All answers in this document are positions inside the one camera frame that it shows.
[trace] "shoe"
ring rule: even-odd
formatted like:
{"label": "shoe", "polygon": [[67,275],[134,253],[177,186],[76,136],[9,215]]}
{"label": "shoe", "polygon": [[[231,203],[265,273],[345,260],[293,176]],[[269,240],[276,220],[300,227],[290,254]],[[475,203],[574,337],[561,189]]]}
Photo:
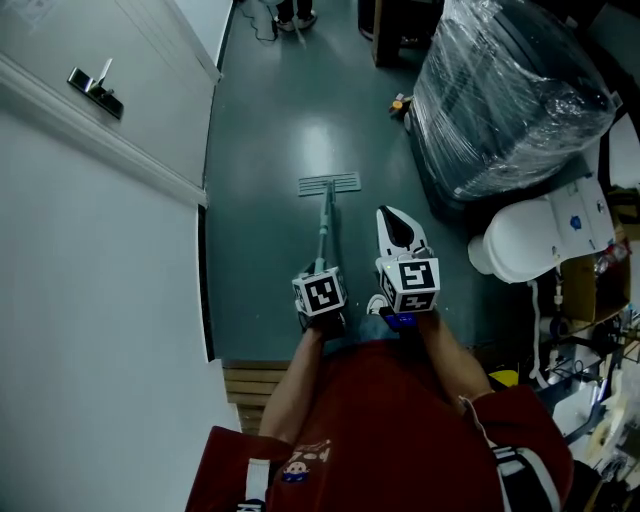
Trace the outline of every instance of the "shoe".
{"label": "shoe", "polygon": [[293,24],[293,20],[282,22],[280,21],[280,18],[276,16],[275,22],[277,27],[283,32],[293,32],[296,29],[295,25]]}
{"label": "shoe", "polygon": [[384,295],[376,293],[373,297],[369,299],[369,304],[367,304],[367,315],[379,315],[380,308],[387,307],[389,305],[389,301]]}
{"label": "shoe", "polygon": [[308,18],[300,19],[298,18],[298,29],[304,30],[305,28],[309,28],[313,25],[318,17],[316,16],[316,11],[311,11],[311,15]]}

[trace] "mop head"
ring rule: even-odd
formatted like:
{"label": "mop head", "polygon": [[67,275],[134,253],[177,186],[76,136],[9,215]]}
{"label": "mop head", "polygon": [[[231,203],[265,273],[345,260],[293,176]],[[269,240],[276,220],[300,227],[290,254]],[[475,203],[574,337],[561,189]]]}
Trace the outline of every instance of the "mop head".
{"label": "mop head", "polygon": [[360,174],[357,172],[346,172],[343,174],[328,174],[325,176],[311,176],[298,180],[298,196],[315,196],[324,194],[327,189],[327,182],[333,181],[334,192],[357,192],[362,189],[360,185]]}

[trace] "white wall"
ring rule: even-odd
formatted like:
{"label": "white wall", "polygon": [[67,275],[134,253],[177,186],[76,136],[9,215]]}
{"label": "white wall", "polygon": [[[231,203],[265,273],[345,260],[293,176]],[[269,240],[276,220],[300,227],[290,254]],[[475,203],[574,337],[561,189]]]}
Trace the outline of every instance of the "white wall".
{"label": "white wall", "polygon": [[209,429],[196,212],[0,107],[0,510],[184,508]]}
{"label": "white wall", "polygon": [[232,0],[175,0],[205,50],[218,62]]}

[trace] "epoxy floor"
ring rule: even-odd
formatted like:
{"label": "epoxy floor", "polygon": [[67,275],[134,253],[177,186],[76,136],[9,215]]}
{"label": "epoxy floor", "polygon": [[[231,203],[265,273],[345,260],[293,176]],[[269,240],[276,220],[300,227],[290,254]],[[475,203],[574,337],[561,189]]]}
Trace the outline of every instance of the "epoxy floor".
{"label": "epoxy floor", "polygon": [[321,0],[314,9],[319,19],[304,45],[295,33],[261,44],[248,19],[233,17],[206,168],[216,357],[293,355],[301,331],[291,279],[315,257],[321,202],[298,197],[297,179],[352,171],[362,191],[337,195],[332,258],[345,276],[351,325],[378,291],[375,211],[387,204],[422,223],[440,258],[438,308],[462,343],[528,343],[527,287],[471,267],[466,229],[432,216],[408,136],[389,118],[396,94],[411,93],[424,53],[403,50],[399,67],[376,69],[355,1]]}

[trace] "wire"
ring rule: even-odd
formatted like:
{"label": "wire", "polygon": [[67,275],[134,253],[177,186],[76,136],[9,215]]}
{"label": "wire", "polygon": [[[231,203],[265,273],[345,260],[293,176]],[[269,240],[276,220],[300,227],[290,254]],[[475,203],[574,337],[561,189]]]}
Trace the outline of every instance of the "wire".
{"label": "wire", "polygon": [[531,287],[531,301],[533,303],[534,326],[533,326],[533,369],[529,373],[530,379],[536,379],[541,388],[549,387],[540,373],[540,307],[538,306],[538,283],[534,279],[527,281]]}
{"label": "wire", "polygon": [[[271,7],[269,7],[269,6],[268,6],[268,5],[266,5],[266,4],[263,4],[263,5],[267,8],[267,11],[269,11],[269,16],[271,16],[271,22],[272,22],[272,23],[275,23],[275,21],[276,21],[276,20],[275,20],[275,18],[273,17],[273,13],[271,12]],[[266,45],[266,44],[264,44],[264,42],[263,42],[263,41],[266,41],[266,42],[268,42],[268,43],[273,43],[276,39],[278,39],[278,36],[274,36],[274,37],[273,37],[273,39],[265,39],[265,38],[263,38],[263,37],[258,37],[258,27],[256,27],[256,26],[253,24],[253,22],[255,21],[255,18],[254,18],[253,16],[249,16],[246,12],[244,12],[244,9],[243,9],[241,6],[238,6],[238,9],[240,9],[240,12],[242,13],[242,16],[244,16],[244,17],[245,17],[245,18],[247,18],[248,20],[251,20],[251,21],[249,22],[249,25],[251,25],[251,28],[252,28],[252,29],[254,30],[254,32],[255,32],[253,36],[254,36],[258,41],[260,41],[260,44],[262,44],[263,46],[271,46],[271,45]]]}

